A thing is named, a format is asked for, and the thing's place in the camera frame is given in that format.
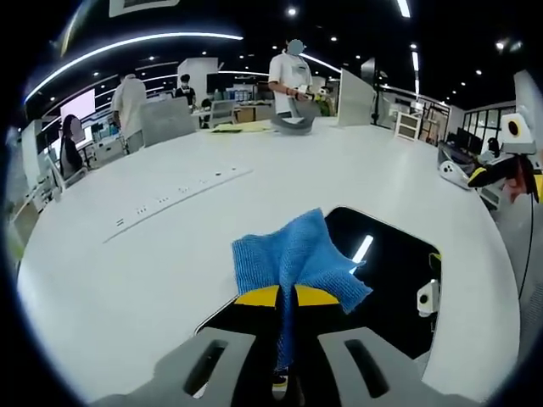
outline white t-shirt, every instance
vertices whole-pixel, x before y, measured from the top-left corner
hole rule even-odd
[[[115,89],[111,109],[119,112],[120,129],[125,140],[142,130],[139,111],[146,101],[145,85],[135,75],[127,75]]]
[[[302,57],[291,55],[289,53],[280,53],[273,57],[270,62],[270,78],[269,82],[279,82],[286,87],[295,89],[306,85],[311,86],[311,71],[309,65]],[[275,95],[275,110],[277,113],[290,112],[288,99],[290,96],[284,93],[274,92]]]

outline blue towel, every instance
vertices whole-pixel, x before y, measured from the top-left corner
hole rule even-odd
[[[293,359],[294,284],[332,294],[350,313],[372,291],[349,271],[357,266],[333,245],[324,216],[313,209],[270,235],[247,235],[232,243],[239,294],[279,285],[283,290],[283,326],[277,344],[277,368]]]

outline glass wall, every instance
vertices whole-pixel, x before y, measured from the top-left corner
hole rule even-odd
[[[514,113],[514,106],[486,109],[477,112],[470,112],[464,115],[462,128],[483,140],[483,153],[488,149],[488,140],[491,137],[498,137],[500,140],[500,121],[504,114]]]

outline white partition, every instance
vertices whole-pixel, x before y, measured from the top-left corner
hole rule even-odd
[[[37,159],[36,136],[42,129],[41,120],[33,120],[21,134],[21,146],[23,151],[23,168],[25,169],[28,189],[31,191],[37,185],[40,176],[40,165]]]
[[[369,125],[375,91],[348,70],[341,70],[338,125]]]

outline ceiling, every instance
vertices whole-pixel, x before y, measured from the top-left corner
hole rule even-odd
[[[42,117],[47,112],[58,114],[55,106],[60,101],[96,82],[101,81],[94,86],[97,94],[115,88],[118,79],[105,81],[104,78],[124,68],[182,62],[185,58],[201,56],[202,52],[224,62],[223,70],[246,70],[247,67],[250,71],[266,73],[270,59],[279,52],[272,46],[280,50],[285,34],[292,29],[307,46],[305,53],[354,74],[360,74],[361,62],[375,57],[379,69],[388,76],[383,83],[389,86],[415,90],[410,49],[414,43],[420,60],[421,94],[463,109],[514,99],[512,75],[528,66],[531,61],[527,56],[535,47],[527,25],[520,24],[529,13],[527,9],[515,8],[517,3],[496,0],[407,2],[410,19],[401,16],[396,0],[335,0],[328,4],[310,0],[181,0],[173,8],[155,8],[110,18],[108,0],[89,0],[79,9],[68,36],[64,31],[64,36],[51,34],[48,38],[50,42],[41,51],[42,62],[31,76],[25,93],[81,55],[138,36],[200,31],[244,39],[163,38],[111,49],[82,61],[44,86],[26,104],[26,118]],[[288,7],[296,7],[294,17],[287,15]],[[60,30],[62,25],[56,30],[57,34]],[[336,42],[331,41],[332,36],[337,38]],[[515,53],[500,52],[495,44],[503,39],[509,39],[510,44],[522,41],[523,46]],[[318,71],[322,76],[339,77],[333,70],[308,62],[314,74]],[[476,70],[481,70],[482,75],[477,75]],[[138,71],[142,79],[175,73],[176,64]],[[174,80],[164,78],[149,82],[148,88],[173,87]],[[107,103],[110,96],[111,93],[98,98],[97,105]]]

